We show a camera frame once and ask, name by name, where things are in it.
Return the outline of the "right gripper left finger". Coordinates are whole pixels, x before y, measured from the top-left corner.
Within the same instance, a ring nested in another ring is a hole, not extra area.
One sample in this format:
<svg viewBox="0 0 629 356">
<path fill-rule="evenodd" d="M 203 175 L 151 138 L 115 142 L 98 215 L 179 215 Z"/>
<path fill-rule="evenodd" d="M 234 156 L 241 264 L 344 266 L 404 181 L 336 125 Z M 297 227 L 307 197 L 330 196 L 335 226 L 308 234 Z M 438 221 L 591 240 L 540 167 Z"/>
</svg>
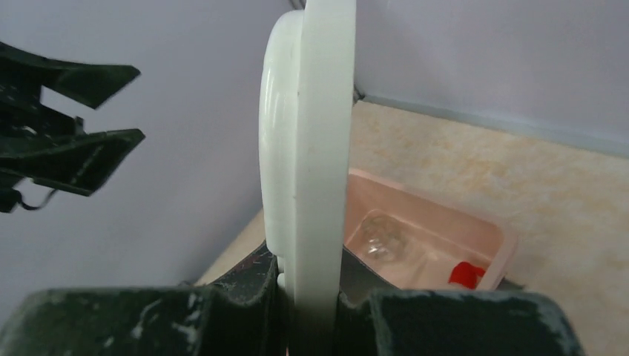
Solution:
<svg viewBox="0 0 629 356">
<path fill-rule="evenodd" d="M 3 355 L 284 355 L 277 261 L 259 245 L 201 286 L 48 289 L 1 329 Z"/>
</svg>

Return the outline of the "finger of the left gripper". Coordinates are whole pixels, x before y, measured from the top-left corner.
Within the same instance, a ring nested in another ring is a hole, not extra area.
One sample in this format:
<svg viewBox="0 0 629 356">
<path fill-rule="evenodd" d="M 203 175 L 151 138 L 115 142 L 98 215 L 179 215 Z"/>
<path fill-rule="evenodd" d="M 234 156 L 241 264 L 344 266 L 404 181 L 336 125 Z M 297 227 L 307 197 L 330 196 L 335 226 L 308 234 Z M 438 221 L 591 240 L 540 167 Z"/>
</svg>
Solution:
<svg viewBox="0 0 629 356">
<path fill-rule="evenodd" d="M 34 89 L 46 87 L 97 109 L 140 75 L 132 65 L 94 65 L 50 59 L 1 43 L 1 80 Z"/>
<path fill-rule="evenodd" d="M 145 138 L 137 128 L 74 136 L 1 138 L 1 172 L 89 197 Z"/>
</svg>

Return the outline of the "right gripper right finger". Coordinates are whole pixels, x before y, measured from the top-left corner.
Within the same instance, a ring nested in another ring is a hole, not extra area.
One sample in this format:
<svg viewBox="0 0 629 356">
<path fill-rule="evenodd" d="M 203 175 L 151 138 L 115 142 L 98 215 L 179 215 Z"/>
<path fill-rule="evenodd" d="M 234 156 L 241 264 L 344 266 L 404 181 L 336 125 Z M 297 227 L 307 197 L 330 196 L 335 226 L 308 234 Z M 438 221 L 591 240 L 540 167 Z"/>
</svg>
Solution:
<svg viewBox="0 0 629 356">
<path fill-rule="evenodd" d="M 337 355 L 584 355 L 561 308 L 519 290 L 394 287 L 343 250 Z"/>
</svg>

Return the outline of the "glass flask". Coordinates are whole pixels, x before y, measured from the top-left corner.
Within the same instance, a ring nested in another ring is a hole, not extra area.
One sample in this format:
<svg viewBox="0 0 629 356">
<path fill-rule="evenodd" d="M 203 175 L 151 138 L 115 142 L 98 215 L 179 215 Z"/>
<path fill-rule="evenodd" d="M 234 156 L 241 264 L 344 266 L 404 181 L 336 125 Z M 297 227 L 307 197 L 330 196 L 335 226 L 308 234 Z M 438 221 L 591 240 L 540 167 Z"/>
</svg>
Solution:
<svg viewBox="0 0 629 356">
<path fill-rule="evenodd" d="M 384 214 L 367 217 L 360 224 L 357 239 L 363 255 L 384 263 L 400 260 L 407 245 L 401 222 Z"/>
</svg>

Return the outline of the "pink plastic bin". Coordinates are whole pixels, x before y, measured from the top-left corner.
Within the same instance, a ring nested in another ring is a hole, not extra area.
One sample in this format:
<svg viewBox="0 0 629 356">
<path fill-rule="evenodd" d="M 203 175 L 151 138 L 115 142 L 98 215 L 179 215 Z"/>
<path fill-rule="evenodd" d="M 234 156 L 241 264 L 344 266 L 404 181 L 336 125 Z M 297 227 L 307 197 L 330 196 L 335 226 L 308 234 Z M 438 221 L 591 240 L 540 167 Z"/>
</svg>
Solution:
<svg viewBox="0 0 629 356">
<path fill-rule="evenodd" d="M 360 252 L 360 224 L 376 214 L 401 222 L 407 245 L 400 260 L 378 262 Z M 400 289 L 494 290 L 518 248 L 516 233 L 489 214 L 355 168 L 348 175 L 345 225 L 346 248 Z M 463 261 L 486 270 L 475 289 L 447 282 Z"/>
</svg>

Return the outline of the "white wash bottle red cap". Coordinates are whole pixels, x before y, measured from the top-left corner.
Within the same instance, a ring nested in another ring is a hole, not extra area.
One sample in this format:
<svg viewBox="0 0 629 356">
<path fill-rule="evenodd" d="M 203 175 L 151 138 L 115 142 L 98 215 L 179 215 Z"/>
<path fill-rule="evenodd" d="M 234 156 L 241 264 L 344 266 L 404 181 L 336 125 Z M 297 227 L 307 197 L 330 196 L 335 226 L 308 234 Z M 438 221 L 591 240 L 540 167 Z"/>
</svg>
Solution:
<svg viewBox="0 0 629 356">
<path fill-rule="evenodd" d="M 447 282 L 465 289 L 475 289 L 485 273 L 482 267 L 463 261 L 453 267 Z"/>
</svg>

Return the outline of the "white bin lid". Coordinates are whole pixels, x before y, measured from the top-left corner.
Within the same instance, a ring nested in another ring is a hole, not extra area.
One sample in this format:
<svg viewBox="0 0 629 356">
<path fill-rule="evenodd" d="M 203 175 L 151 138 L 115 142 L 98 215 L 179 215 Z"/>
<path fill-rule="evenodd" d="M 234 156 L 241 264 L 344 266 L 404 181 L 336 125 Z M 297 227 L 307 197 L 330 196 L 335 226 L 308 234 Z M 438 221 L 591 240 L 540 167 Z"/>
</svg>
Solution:
<svg viewBox="0 0 629 356">
<path fill-rule="evenodd" d="M 277 258 L 290 355 L 329 355 L 343 252 L 355 74 L 355 1 L 283 14 L 260 83 L 266 245 Z"/>
</svg>

